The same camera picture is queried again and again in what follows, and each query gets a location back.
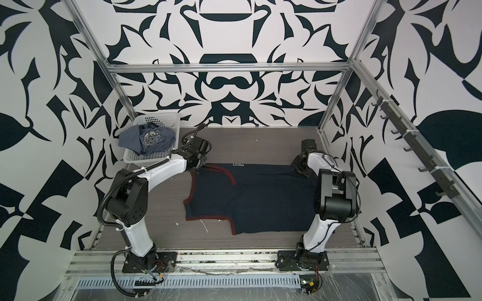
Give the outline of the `navy tank top red trim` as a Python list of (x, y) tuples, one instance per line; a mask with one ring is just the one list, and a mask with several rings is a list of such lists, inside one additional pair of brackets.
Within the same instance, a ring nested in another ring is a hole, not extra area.
[(191, 173), (186, 219), (219, 219), (233, 235), (305, 232), (315, 217), (317, 177), (291, 166), (207, 164)]

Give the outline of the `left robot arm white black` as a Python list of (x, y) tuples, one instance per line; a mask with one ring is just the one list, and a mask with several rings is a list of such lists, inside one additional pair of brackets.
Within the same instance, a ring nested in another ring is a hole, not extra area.
[(119, 171), (109, 191), (100, 202), (96, 217), (100, 224), (119, 230), (127, 242), (130, 261), (136, 260), (152, 269), (156, 247), (145, 222), (149, 192), (173, 176), (202, 167), (212, 144), (193, 136), (166, 159), (136, 171)]

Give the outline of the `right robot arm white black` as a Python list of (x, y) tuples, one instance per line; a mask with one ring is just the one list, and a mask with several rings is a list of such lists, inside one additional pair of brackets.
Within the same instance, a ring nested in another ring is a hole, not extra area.
[(295, 256), (321, 261), (335, 230), (357, 219), (360, 213), (356, 175), (342, 170), (333, 156), (317, 148), (313, 139), (301, 142), (301, 153), (291, 167), (305, 178), (316, 176), (315, 217), (297, 244)]

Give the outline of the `grey blue printed tank top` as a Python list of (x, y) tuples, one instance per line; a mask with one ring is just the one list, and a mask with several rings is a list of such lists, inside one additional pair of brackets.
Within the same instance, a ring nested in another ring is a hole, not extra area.
[(149, 123), (133, 125), (122, 132), (118, 145), (137, 155), (148, 156), (168, 151), (175, 142), (176, 133), (173, 129)]

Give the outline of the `white plastic laundry basket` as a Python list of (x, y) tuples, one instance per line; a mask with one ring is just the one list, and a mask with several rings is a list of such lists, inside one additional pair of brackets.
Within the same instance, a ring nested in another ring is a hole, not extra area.
[(176, 133), (176, 142), (171, 145), (171, 149), (160, 153), (153, 153), (148, 156), (137, 155), (129, 149), (124, 151), (124, 162), (127, 164), (135, 164), (139, 167), (150, 166), (156, 162), (166, 159), (169, 152), (178, 148), (179, 143), (179, 124), (180, 124), (180, 114), (175, 112), (160, 112), (154, 114), (146, 114), (138, 116), (134, 119), (133, 125), (141, 124), (156, 124), (161, 127), (168, 127), (174, 130)]

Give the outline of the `small green circuit board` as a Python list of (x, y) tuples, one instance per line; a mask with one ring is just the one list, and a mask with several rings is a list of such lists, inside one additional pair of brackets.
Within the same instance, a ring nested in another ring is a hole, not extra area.
[(321, 281), (320, 279), (312, 278), (312, 279), (301, 279), (301, 292), (307, 295), (311, 295), (317, 292), (320, 288)]

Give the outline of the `aluminium frame enclosure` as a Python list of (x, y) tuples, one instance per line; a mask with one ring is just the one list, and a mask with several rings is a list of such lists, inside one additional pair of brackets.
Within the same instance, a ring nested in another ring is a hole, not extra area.
[[(333, 63), (190, 63), (190, 64), (134, 64), (134, 65), (116, 65), (108, 62), (100, 49), (99, 42), (95, 39), (93, 31), (89, 28), (88, 22), (81, 12), (79, 5), (75, 1), (64, 1), (64, 5), (72, 17), (75, 26), (80, 34), (85, 38), (88, 47), (97, 59), (101, 70), (107, 77), (109, 85), (114, 89), (119, 97), (121, 104), (127, 110), (128, 116), (134, 120), (138, 114), (132, 105), (131, 100), (127, 97), (125, 91), (116, 78), (118, 73), (144, 73), (144, 72), (241, 72), (241, 71), (341, 71), (343, 76), (337, 85), (333, 94), (333, 100), (338, 100), (341, 90), (346, 87), (351, 74), (355, 73), (362, 83), (369, 89), (370, 94), (376, 98), (376, 91), (385, 99), (391, 99), (387, 91), (374, 79), (363, 62), (360, 61), (361, 47), (366, 42), (370, 32), (374, 29), (376, 18), (382, 10), (385, 1), (375, 1), (370, 8), (365, 24), (362, 26), (361, 35), (355, 44), (352, 56), (346, 62)], [(481, 235), (481, 202), (478, 201), (476, 195), (470, 191), (468, 186), (456, 174), (454, 169), (449, 167), (449, 175), (454, 178), (456, 188), (460, 195), (451, 199), (459, 212), (465, 217), (467, 223), (473, 228), (473, 231)]]

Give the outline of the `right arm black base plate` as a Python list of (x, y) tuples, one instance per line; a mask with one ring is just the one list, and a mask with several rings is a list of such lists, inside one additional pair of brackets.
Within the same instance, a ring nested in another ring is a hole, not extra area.
[(278, 251), (275, 267), (283, 272), (302, 270), (328, 271), (330, 265), (327, 253), (310, 253), (307, 251)]

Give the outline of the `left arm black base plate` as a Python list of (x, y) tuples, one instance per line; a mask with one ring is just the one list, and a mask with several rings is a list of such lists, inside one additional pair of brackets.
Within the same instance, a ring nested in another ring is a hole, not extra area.
[(151, 252), (145, 257), (138, 257), (132, 253), (128, 253), (122, 272), (141, 273), (149, 270), (152, 273), (164, 273), (176, 266), (177, 256), (177, 252)]

